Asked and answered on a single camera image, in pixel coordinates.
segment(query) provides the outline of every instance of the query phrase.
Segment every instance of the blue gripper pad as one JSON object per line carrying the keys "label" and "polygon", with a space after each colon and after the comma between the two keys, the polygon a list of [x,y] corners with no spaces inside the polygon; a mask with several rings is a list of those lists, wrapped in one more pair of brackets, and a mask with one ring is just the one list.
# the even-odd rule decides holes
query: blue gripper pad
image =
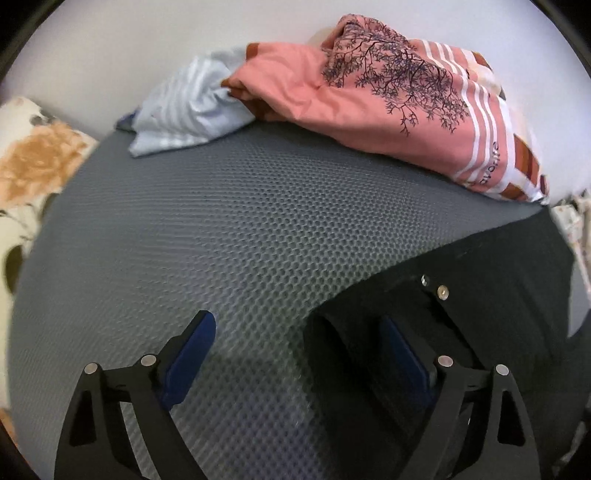
{"label": "blue gripper pad", "polygon": [[429,374],[425,366],[413,352],[395,322],[390,317],[379,321],[379,357],[383,363],[382,377],[402,390],[408,399],[419,408],[433,406],[437,397],[436,389],[430,386]]}
{"label": "blue gripper pad", "polygon": [[[202,312],[198,313],[193,321],[198,321],[201,314]],[[193,328],[192,333],[189,332],[188,337],[182,339],[184,345],[170,363],[161,381],[160,401],[167,410],[182,403],[187,396],[216,337],[216,321],[211,312],[205,312],[199,324],[189,325],[187,330],[191,328]],[[182,338],[186,333],[187,331],[183,332],[180,337]]]}

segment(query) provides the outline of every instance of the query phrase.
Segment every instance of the pink pillowcase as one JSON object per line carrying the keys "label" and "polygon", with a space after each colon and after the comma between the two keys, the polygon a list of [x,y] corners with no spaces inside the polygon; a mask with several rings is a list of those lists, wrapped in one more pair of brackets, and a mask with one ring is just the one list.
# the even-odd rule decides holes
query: pink pillowcase
{"label": "pink pillowcase", "polygon": [[532,135],[478,53],[347,15],[322,48],[250,44],[222,85],[257,118],[294,122],[497,199],[547,200]]}

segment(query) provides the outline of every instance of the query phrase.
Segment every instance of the orange flower print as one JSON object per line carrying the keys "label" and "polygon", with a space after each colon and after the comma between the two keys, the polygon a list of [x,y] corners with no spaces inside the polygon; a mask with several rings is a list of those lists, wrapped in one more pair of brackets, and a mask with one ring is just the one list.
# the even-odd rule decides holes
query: orange flower print
{"label": "orange flower print", "polygon": [[23,205],[63,187],[85,159],[86,147],[64,122],[34,127],[0,158],[0,206]]}

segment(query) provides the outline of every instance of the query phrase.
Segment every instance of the gray mesh mattress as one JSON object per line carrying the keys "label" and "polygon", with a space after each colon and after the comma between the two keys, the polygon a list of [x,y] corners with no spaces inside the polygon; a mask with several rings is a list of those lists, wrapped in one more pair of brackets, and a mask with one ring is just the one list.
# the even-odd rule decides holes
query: gray mesh mattress
{"label": "gray mesh mattress", "polygon": [[539,210],[287,124],[136,160],[131,140],[104,140],[54,202],[18,286],[11,403],[44,479],[84,365],[158,351],[199,309],[215,314],[217,339],[173,418],[205,474],[335,478],[303,354],[307,313],[386,267]]}

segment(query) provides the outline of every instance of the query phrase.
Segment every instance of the metal screw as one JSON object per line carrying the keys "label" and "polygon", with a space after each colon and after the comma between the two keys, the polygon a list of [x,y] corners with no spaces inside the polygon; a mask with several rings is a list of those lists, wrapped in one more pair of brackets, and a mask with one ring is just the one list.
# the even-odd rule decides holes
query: metal screw
{"label": "metal screw", "polygon": [[447,300],[449,296],[449,289],[445,285],[439,285],[437,289],[437,296],[442,300]]}
{"label": "metal screw", "polygon": [[503,364],[498,364],[495,367],[495,370],[499,375],[503,375],[503,377],[506,377],[507,375],[509,375],[509,369]]}
{"label": "metal screw", "polygon": [[96,372],[99,369],[99,366],[96,363],[91,363],[88,364],[84,367],[84,373],[87,375],[92,375],[94,372]]}
{"label": "metal screw", "polygon": [[442,367],[450,367],[453,365],[453,358],[447,355],[442,355],[437,358],[437,363]]}
{"label": "metal screw", "polygon": [[145,367],[151,367],[156,363],[155,355],[144,355],[140,360],[140,363]]}

